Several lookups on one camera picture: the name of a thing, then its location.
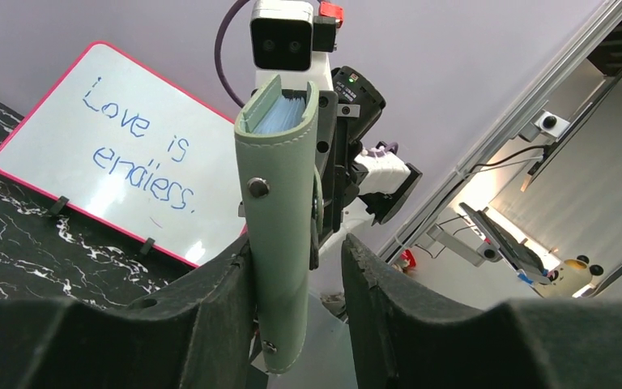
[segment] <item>computer monitor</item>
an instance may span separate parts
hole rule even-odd
[[[459,207],[469,216],[471,221],[497,248],[502,258],[517,271],[523,270],[526,276],[540,284],[550,284],[551,281],[544,275],[545,268],[542,260],[531,249],[517,242],[508,231],[492,221],[481,211],[460,203]]]

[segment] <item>black cable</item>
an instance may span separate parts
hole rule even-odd
[[[474,225],[467,225],[466,227],[461,227],[460,229],[458,229],[458,230],[454,231],[454,233],[452,234],[452,236],[456,235],[459,231],[463,231],[464,229],[472,229],[472,228],[474,228],[474,227],[475,227]],[[430,254],[430,256],[431,256],[433,259],[436,259],[437,257],[439,257],[439,256],[440,256],[440,254],[442,254],[442,251],[445,251],[445,249],[446,249],[446,248],[447,248],[447,246],[442,246],[442,248],[440,249],[440,251],[437,251],[437,254],[435,254],[435,256],[434,256],[434,257],[432,257],[432,254],[430,254],[430,252],[428,252],[428,254]]]
[[[220,83],[225,88],[225,91],[228,93],[230,98],[235,101],[235,104],[239,105],[240,108],[245,106],[244,101],[235,93],[235,90],[232,89],[230,83],[228,82],[228,77],[225,76],[225,71],[223,70],[223,59],[221,54],[223,52],[223,40],[225,39],[225,33],[228,31],[228,27],[230,27],[230,23],[233,19],[235,19],[235,15],[239,12],[242,7],[248,3],[249,0],[236,0],[234,4],[228,10],[228,13],[225,14],[223,20],[220,22],[220,26],[218,27],[218,33],[215,34],[215,47],[213,49],[213,58],[215,60],[215,72],[218,74],[218,79]]]
[[[506,158],[502,158],[501,160],[499,160],[499,161],[497,161],[497,162],[492,162],[491,164],[475,164],[475,165],[473,165],[473,167],[471,168],[471,170],[469,170],[469,171],[468,171],[468,173],[473,173],[473,170],[474,170],[475,168],[478,168],[478,167],[492,167],[492,166],[502,165],[502,164],[504,164],[506,161],[508,161],[508,160],[510,160],[510,159],[512,159],[512,158],[514,158],[515,156],[520,156],[520,155],[521,155],[521,154],[523,154],[524,152],[529,152],[530,150],[538,150],[538,149],[540,149],[540,148],[542,148],[543,150],[545,150],[545,149],[549,148],[549,146],[548,146],[547,144],[544,144],[544,145],[542,145],[542,146],[530,146],[530,147],[526,147],[526,148],[524,148],[524,149],[522,149],[522,150],[519,150],[519,151],[517,151],[517,152],[513,153],[513,154],[512,154],[512,155],[510,155],[510,156],[507,156]]]
[[[465,216],[465,215],[459,215],[459,216],[457,216],[457,217],[453,217],[453,218],[451,218],[451,219],[445,220],[445,221],[443,221],[442,223],[438,223],[438,224],[439,224],[439,225],[445,225],[445,224],[449,223],[450,221],[455,221],[455,220],[458,220],[458,219],[463,219],[463,217],[464,217],[464,216]]]
[[[524,153],[524,152],[529,152],[530,150],[538,150],[538,149],[547,150],[547,149],[549,149],[549,148],[550,148],[550,146],[551,146],[551,145],[548,145],[548,144],[541,145],[541,146],[530,146],[530,147],[526,147],[526,148],[524,148],[524,149],[522,149],[522,150],[519,150],[519,151],[517,151],[517,152],[513,153],[512,155],[507,156],[506,158],[503,158],[502,160],[499,160],[499,161],[497,161],[497,162],[493,162],[493,163],[491,163],[491,164],[475,164],[475,165],[473,165],[473,167],[471,167],[471,168],[468,170],[466,177],[470,176],[470,175],[473,173],[473,171],[475,170],[475,168],[477,168],[477,167],[486,167],[486,166],[487,166],[487,167],[492,167],[492,166],[501,165],[501,164],[505,163],[506,161],[508,161],[508,160],[510,160],[510,159],[512,159],[512,158],[514,158],[515,156],[519,156],[519,155],[521,155],[521,154],[522,154],[522,153]],[[457,184],[456,184],[456,185],[454,185],[454,186],[452,187],[452,189],[450,189],[450,190],[447,192],[447,194],[445,194],[445,196],[442,198],[442,200],[440,200],[440,202],[439,202],[439,203],[437,203],[437,205],[435,206],[435,208],[433,209],[433,211],[430,213],[430,215],[428,215],[425,219],[423,219],[423,221],[421,221],[421,222],[420,222],[420,224],[418,225],[418,227],[416,227],[416,228],[414,229],[414,232],[413,232],[413,233],[411,233],[411,235],[410,235],[410,236],[406,239],[406,241],[408,241],[409,239],[411,239],[411,236],[413,236],[413,234],[414,234],[416,231],[418,231],[418,230],[421,228],[421,226],[423,226],[423,224],[425,224],[425,222],[426,222],[426,221],[428,221],[428,219],[430,219],[433,215],[435,215],[435,212],[437,212],[437,210],[438,210],[438,209],[440,209],[440,207],[441,207],[443,204],[448,203],[449,201],[451,201],[451,200],[449,199],[449,196],[450,196],[450,195],[452,195],[452,194],[453,194],[453,193],[454,193],[454,192],[455,192],[455,191],[456,191],[456,190],[457,190],[457,189],[458,189],[458,188],[459,188],[459,187],[460,187],[460,186],[461,186],[464,182],[466,182],[466,179],[465,179],[465,178],[464,178],[464,179],[462,179],[461,181],[457,182]],[[439,252],[439,253],[437,253],[437,255],[435,255],[435,258],[437,258],[437,256],[438,256],[438,255],[440,255],[440,253],[441,253],[441,252],[442,252],[442,250],[440,250],[440,252]]]

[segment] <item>pink whiteboard frame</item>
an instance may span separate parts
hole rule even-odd
[[[1,150],[8,144],[8,142],[13,139],[17,134],[18,131],[20,130],[20,128],[22,128],[29,120],[29,118],[32,117],[32,115],[39,109],[39,107],[44,104],[44,102],[49,98],[49,96],[51,95],[51,93],[53,93],[53,91],[56,90],[56,88],[58,88],[58,85],[60,85],[60,83],[68,76],[68,74],[77,66],[77,64],[82,61],[82,58],[84,58],[85,55],[87,55],[87,53],[89,52],[89,50],[92,49],[92,47],[96,46],[96,45],[106,45],[109,48],[117,51],[120,55],[130,59],[132,62],[136,63],[137,65],[141,66],[142,68],[146,69],[147,71],[149,71],[150,73],[152,73],[153,75],[155,75],[156,77],[158,77],[159,79],[162,79],[165,83],[167,83],[168,85],[172,86],[173,88],[177,89],[178,91],[185,93],[189,98],[191,98],[192,100],[198,102],[199,104],[203,105],[204,107],[210,109],[211,111],[213,111],[214,113],[218,114],[219,116],[221,116],[223,119],[227,120],[228,122],[233,123],[231,118],[228,118],[227,116],[223,115],[222,113],[218,112],[217,110],[213,109],[212,107],[210,107],[208,104],[204,103],[203,101],[199,100],[197,97],[191,95],[189,92],[187,92],[185,89],[178,87],[176,84],[172,83],[170,80],[166,79],[165,77],[163,77],[162,75],[158,74],[157,72],[155,72],[154,70],[152,70],[150,67],[145,66],[144,64],[142,64],[140,61],[137,61],[136,59],[132,58],[130,55],[128,55],[127,53],[123,52],[122,50],[120,50],[119,48],[115,47],[114,45],[111,45],[108,42],[105,41],[95,41],[92,42],[80,55],[79,57],[77,57],[77,59],[75,59],[75,61],[73,62],[72,65],[70,65],[70,67],[66,70],[65,73],[63,73],[63,75],[61,76],[61,78],[58,79],[58,81],[56,81],[56,83],[51,87],[51,89],[49,89],[48,92],[46,92],[46,94],[44,95],[44,97],[41,98],[41,100],[39,100],[38,103],[36,103],[35,107],[32,109],[32,111],[30,111],[30,113],[28,113],[27,116],[25,116],[25,118],[23,119],[23,121],[20,122],[20,124],[13,130],[13,132],[11,132],[10,135],[8,135],[8,137],[1,143],[0,145],[0,152]],[[36,186],[34,186],[33,184],[24,181],[23,179],[16,177],[8,172],[5,172],[3,169],[0,168],[0,174],[3,176],[6,176],[8,178],[10,178],[11,180],[18,182],[20,185],[22,186],[26,186],[27,188],[34,190],[36,192],[39,192],[41,194],[43,194],[44,196],[53,199],[53,200],[58,200],[59,196],[49,193],[46,190],[43,190],[41,188],[38,188]],[[108,225],[109,227],[111,227],[112,229],[116,229],[117,231],[124,233],[125,235],[132,237],[133,239],[140,241],[140,242],[144,242],[146,241],[146,238],[144,237],[140,237],[138,235],[135,235],[133,233],[131,233],[130,231],[127,231],[126,229],[123,229],[113,223],[108,222],[105,219],[102,219],[98,216],[94,216],[91,213],[85,211],[84,209],[82,209],[81,207],[78,207],[74,204],[67,204],[67,207],[69,207],[70,209],[73,209],[76,212],[79,212],[87,217],[90,217],[94,220],[99,221],[102,224]],[[188,265],[190,265],[191,267],[198,267],[197,264],[195,263],[191,263],[188,260],[182,258],[180,255],[177,255],[173,252],[171,252],[170,250],[166,250],[165,248],[159,246],[159,245],[154,245],[153,246],[156,250],[170,255],[171,257],[174,257],[175,259],[178,259]]]

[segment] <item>robot camera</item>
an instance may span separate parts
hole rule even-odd
[[[253,61],[260,69],[306,71],[313,51],[313,7],[307,2],[259,0],[251,18]]]

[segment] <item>black screw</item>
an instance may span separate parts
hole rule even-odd
[[[275,354],[278,352],[278,348],[275,347],[275,345],[268,340],[263,340],[261,343],[263,343],[263,351],[270,354]]]
[[[556,116],[547,116],[545,120],[543,120],[544,128],[553,128],[556,126]]]
[[[330,145],[326,141],[322,140],[316,143],[316,150],[318,150],[318,152],[326,153],[330,150]]]
[[[271,188],[268,186],[268,182],[262,178],[252,178],[247,182],[250,194],[255,199],[266,197]]]

